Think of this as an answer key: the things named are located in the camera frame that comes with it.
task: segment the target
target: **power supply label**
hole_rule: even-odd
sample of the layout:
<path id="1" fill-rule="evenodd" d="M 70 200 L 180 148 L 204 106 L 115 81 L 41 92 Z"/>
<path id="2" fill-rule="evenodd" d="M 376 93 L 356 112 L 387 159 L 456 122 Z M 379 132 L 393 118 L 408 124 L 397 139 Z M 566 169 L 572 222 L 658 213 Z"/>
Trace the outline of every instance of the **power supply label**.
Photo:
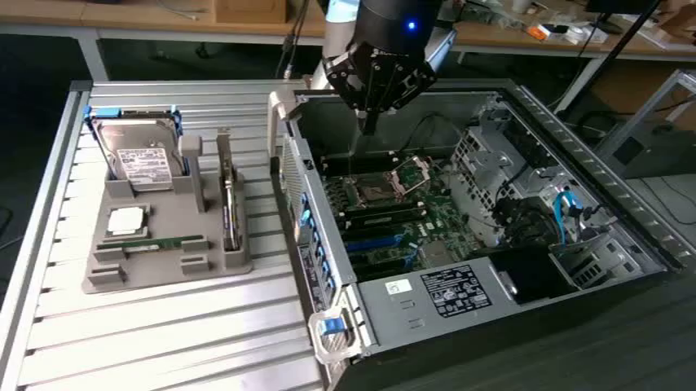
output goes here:
<path id="1" fill-rule="evenodd" d="M 444 318 L 494 305 L 469 265 L 421 275 L 421 279 Z"/>

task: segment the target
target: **hard drive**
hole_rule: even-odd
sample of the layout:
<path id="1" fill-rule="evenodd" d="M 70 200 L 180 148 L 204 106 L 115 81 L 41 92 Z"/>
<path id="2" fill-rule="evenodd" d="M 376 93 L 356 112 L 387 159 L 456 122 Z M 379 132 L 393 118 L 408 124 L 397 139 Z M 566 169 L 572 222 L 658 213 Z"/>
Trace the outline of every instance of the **hard drive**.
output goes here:
<path id="1" fill-rule="evenodd" d="M 110 177 L 127 180 L 134 191 L 172 189 L 173 177 L 188 174 L 180 154 L 180 113 L 98 110 L 87 120 L 109 163 Z"/>

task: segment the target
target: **metal bracket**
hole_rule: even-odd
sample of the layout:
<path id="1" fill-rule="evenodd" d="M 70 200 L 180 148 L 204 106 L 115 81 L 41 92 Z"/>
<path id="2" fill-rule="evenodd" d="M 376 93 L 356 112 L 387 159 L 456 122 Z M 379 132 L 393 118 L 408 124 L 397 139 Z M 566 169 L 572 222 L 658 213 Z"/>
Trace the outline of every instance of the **metal bracket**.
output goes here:
<path id="1" fill-rule="evenodd" d="M 269 94 L 269 113 L 266 123 L 266 135 L 269 159 L 276 153 L 276 138 L 278 136 L 278 121 L 286 121 L 296 113 L 301 103 L 297 101 L 296 90 L 300 90 L 297 85 L 286 85 Z"/>

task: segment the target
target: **orange object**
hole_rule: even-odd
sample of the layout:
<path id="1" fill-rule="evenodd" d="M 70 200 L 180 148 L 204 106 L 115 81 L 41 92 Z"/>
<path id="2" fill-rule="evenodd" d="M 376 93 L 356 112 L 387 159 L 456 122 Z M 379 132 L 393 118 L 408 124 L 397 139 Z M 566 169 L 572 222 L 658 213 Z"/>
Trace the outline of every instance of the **orange object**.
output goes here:
<path id="1" fill-rule="evenodd" d="M 548 38 L 547 32 L 542 28 L 542 26 L 534 26 L 527 29 L 527 34 L 530 34 L 532 37 L 539 39 L 540 41 L 544 41 Z"/>

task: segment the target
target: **hard drive label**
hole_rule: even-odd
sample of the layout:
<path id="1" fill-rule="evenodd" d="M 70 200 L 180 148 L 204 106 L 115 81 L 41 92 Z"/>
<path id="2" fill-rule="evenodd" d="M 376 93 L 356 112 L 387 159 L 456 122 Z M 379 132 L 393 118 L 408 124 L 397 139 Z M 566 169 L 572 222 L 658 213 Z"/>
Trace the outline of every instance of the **hard drive label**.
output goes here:
<path id="1" fill-rule="evenodd" d="M 121 166 L 132 184 L 144 185 L 173 181 L 165 148 L 121 149 Z"/>

